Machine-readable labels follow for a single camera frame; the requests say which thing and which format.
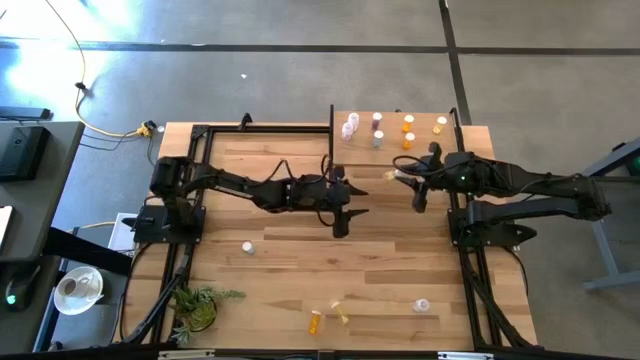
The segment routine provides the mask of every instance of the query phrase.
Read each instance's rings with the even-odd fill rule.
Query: bottle cap
[[[253,253],[253,244],[250,241],[245,241],[242,243],[242,250],[248,252],[249,254]]]
[[[429,301],[427,299],[418,299],[413,303],[413,310],[416,312],[425,312],[429,310]]]

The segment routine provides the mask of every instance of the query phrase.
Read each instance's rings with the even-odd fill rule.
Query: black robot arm
[[[192,172],[192,179],[184,179],[185,174]],[[351,195],[367,193],[351,186],[348,180],[329,181],[326,175],[325,171],[321,175],[256,181],[209,164],[195,164],[185,157],[163,157],[156,164],[150,189],[162,198],[172,227],[194,225],[197,219],[188,195],[196,190],[211,189],[252,201],[270,213],[331,212],[335,219],[331,225],[333,236],[342,238],[349,234],[351,218],[368,211],[345,211],[342,207],[350,202]]]
[[[500,198],[521,193],[550,196],[547,199],[507,205],[475,201],[475,205],[469,206],[469,221],[472,223],[557,214],[595,221],[611,213],[602,190],[592,178],[578,174],[559,176],[528,172],[520,166],[485,159],[472,152],[449,153],[443,164],[440,161],[440,145],[431,143],[429,150],[432,155],[415,159],[408,165],[398,165],[397,161],[411,157],[399,156],[394,159],[394,165],[399,171],[415,176],[400,174],[396,179],[414,190],[412,206],[417,212],[425,211],[428,190],[447,190]]]

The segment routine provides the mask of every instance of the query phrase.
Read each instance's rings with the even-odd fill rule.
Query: green plant
[[[241,291],[215,290],[210,286],[177,288],[173,292],[175,304],[169,307],[175,311],[176,318],[182,325],[173,329],[173,338],[178,344],[186,345],[195,332],[204,330],[216,319],[216,303],[224,299],[244,297],[245,293]]]

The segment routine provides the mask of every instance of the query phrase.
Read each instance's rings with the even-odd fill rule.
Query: concrete floor
[[[23,3],[8,3],[0,36],[68,39],[44,2]],[[52,3],[81,40],[445,45],[436,0]],[[449,8],[459,46],[640,47],[637,1],[449,0]],[[94,95],[82,112],[112,131],[150,119],[236,121],[244,112],[256,121],[327,121],[330,103],[340,110],[420,112],[456,105],[448,59],[439,54],[87,51],[86,56]],[[570,174],[640,135],[635,112],[640,57],[461,56],[460,62],[472,122],[490,127],[502,160]],[[73,120],[80,65],[79,54],[59,43],[1,49],[0,104],[48,107],[56,120]],[[155,139],[154,151],[160,140]],[[152,170],[144,158],[145,141],[115,152],[81,148],[54,225],[66,229],[136,212]],[[87,192],[99,195],[88,202]],[[589,225],[565,218],[527,223],[539,232],[523,246],[522,258],[540,344],[638,357],[640,285],[583,291],[584,280],[605,274]],[[623,267],[637,270],[640,243],[632,239],[637,232],[626,234],[628,240],[613,245]]]

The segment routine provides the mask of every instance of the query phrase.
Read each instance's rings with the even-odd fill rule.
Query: coffee mug
[[[91,297],[86,297],[87,293],[95,289],[93,288],[93,275],[83,276],[80,279],[63,279],[58,284],[58,294],[67,297],[85,298],[88,301],[93,301],[100,294],[95,294]]]

